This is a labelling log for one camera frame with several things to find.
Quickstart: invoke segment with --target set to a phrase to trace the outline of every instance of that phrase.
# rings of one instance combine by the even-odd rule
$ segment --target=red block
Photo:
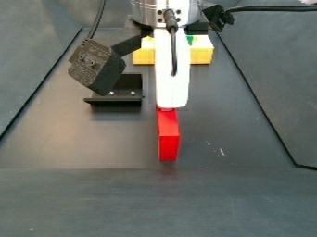
[[[157,108],[157,157],[159,161],[175,161],[179,146],[179,127],[175,109]]]

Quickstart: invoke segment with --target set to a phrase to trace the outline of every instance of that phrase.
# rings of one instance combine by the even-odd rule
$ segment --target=black cable
[[[176,53],[175,53],[175,27],[171,28],[171,51],[172,51],[172,77],[176,74]]]
[[[93,24],[92,24],[92,28],[90,28],[90,31],[89,31],[89,34],[88,34],[85,40],[89,40],[93,37],[94,31],[97,29],[97,26],[98,26],[98,23],[100,23],[100,19],[102,17],[102,13],[104,13],[105,1],[106,0],[100,0],[98,10],[97,10],[97,13],[96,13],[96,16],[94,16],[94,20],[93,20]]]
[[[307,12],[317,11],[317,6],[236,6],[225,10],[225,12],[239,11],[288,11],[288,12]]]

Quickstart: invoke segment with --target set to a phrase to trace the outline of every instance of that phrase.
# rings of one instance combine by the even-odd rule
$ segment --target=metal screw
[[[82,59],[84,59],[84,56],[85,56],[85,55],[80,55],[80,56],[78,56],[78,60],[82,60]]]

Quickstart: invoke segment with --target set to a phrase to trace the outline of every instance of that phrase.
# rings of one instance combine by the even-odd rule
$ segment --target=yellow block
[[[189,36],[191,64],[209,64],[212,58],[212,43],[207,35]],[[141,39],[141,48],[132,53],[132,62],[136,65],[155,64],[155,39]]]

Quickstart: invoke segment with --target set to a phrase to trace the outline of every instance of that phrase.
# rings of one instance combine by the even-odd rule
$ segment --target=white robot part
[[[188,101],[191,50],[181,28],[175,34],[176,67],[172,72],[171,35],[155,29],[156,103],[161,108],[183,107]]]
[[[143,25],[163,28],[161,13],[172,9],[179,18],[177,26],[185,26],[200,19],[203,0],[129,0],[132,18]]]

